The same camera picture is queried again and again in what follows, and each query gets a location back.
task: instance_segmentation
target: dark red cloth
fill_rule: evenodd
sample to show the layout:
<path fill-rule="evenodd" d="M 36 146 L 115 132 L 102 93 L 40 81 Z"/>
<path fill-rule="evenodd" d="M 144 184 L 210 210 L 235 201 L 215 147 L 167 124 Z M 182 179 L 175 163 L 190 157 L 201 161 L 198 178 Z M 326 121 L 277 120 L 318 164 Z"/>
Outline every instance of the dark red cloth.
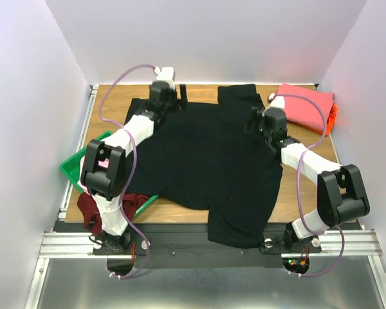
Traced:
<path fill-rule="evenodd" d="M 126 193 L 123 196 L 123 210 L 129 220 L 133 220 L 134 214 L 136 211 L 149 200 L 150 196 L 136 194 L 136 193 Z M 87 193 L 82 193 L 78 197 L 77 206 L 83 214 L 84 227 L 88 228 L 90 221 L 94 221 L 90 232 L 93 234 L 100 235 L 102 232 L 102 219 L 98 213 L 96 202 L 94 199 Z"/>

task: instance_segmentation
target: black t-shirt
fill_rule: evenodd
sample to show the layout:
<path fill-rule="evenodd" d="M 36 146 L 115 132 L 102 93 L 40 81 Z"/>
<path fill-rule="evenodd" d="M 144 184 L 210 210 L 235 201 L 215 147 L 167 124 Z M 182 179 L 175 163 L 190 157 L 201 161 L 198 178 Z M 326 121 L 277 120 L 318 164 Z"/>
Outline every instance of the black t-shirt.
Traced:
<path fill-rule="evenodd" d="M 126 121 L 143 100 L 134 98 Z M 254 85 L 219 87 L 219 104 L 189 102 L 137 148 L 128 192 L 208 209 L 208 238 L 252 248 L 277 199 L 282 167 L 261 136 L 244 132 L 250 108 L 262 105 Z M 133 156 L 127 160 L 131 170 Z"/>

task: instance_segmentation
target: fabric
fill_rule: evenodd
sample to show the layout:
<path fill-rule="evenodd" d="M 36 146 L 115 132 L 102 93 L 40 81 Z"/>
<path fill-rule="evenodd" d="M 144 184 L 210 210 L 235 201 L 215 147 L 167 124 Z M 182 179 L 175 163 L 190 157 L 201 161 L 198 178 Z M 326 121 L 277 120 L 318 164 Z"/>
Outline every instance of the fabric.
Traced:
<path fill-rule="evenodd" d="M 302 95 L 315 102 L 320 107 L 325 119 L 327 120 L 326 135 L 330 134 L 333 125 L 335 124 L 337 115 L 337 106 L 335 106 L 333 93 L 317 92 L 311 89 L 283 84 L 279 87 L 277 94 L 286 93 L 292 95 Z M 323 120 L 314 106 L 301 98 L 286 97 L 284 98 L 284 101 L 284 111 L 286 112 L 288 120 L 301 124 L 316 133 L 322 134 Z"/>
<path fill-rule="evenodd" d="M 123 210 L 129 220 L 133 220 L 136 211 L 149 200 L 149 196 L 135 193 L 126 193 L 123 196 Z M 102 232 L 102 219 L 98 213 L 96 202 L 86 192 L 83 192 L 77 200 L 77 206 L 83 214 L 84 227 L 89 228 L 90 222 L 94 221 L 90 232 L 100 235 Z"/>
<path fill-rule="evenodd" d="M 158 194 L 191 209 L 209 209 L 208 238 L 231 247 L 258 247 L 277 199 L 282 167 L 260 136 L 246 134 L 255 85 L 219 87 L 219 104 L 191 103 L 169 113 L 138 146 L 128 188 Z M 133 99 L 126 121 L 143 100 Z M 133 153 L 127 160 L 131 170 Z"/>

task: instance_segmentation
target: green tray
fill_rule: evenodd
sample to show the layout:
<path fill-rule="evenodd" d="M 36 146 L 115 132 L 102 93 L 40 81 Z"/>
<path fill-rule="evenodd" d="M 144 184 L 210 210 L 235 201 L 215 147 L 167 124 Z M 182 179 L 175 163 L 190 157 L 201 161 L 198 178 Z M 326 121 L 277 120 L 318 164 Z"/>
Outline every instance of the green tray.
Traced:
<path fill-rule="evenodd" d="M 103 138 L 106 138 L 110 135 L 112 135 L 112 132 L 106 131 L 96 139 L 102 140 Z M 66 177 L 69 178 L 70 182 L 75 186 L 75 188 L 80 193 L 83 193 L 83 189 L 81 188 L 81 186 L 78 185 L 78 181 L 80 180 L 80 161 L 86 154 L 86 149 L 87 147 L 79 150 L 77 153 L 75 153 L 73 156 L 68 158 L 60 165 L 60 169 L 62 170 L 63 174 L 65 174 Z M 158 195 L 154 195 L 147 202 L 145 202 L 136 211 L 136 214 L 134 214 L 134 218 L 137 217 L 139 214 L 141 214 L 152 202 L 157 200 L 158 197 L 159 197 Z"/>

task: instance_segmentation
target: screw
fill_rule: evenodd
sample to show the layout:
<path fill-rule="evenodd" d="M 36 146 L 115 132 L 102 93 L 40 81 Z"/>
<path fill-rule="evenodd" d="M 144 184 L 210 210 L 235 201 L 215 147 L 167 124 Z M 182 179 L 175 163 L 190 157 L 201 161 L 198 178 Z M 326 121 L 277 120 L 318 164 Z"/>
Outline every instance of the screw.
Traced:
<path fill-rule="evenodd" d="M 266 239 L 264 240 L 264 246 L 265 246 L 267 249 L 273 248 L 273 241 L 272 241 L 270 238 L 266 238 Z"/>
<path fill-rule="evenodd" d="M 142 241 L 142 249 L 147 250 L 147 243 L 144 240 Z"/>
<path fill-rule="evenodd" d="M 320 247 L 320 240 L 318 238 L 313 238 L 311 240 L 311 244 L 315 247 L 315 248 L 318 248 Z"/>

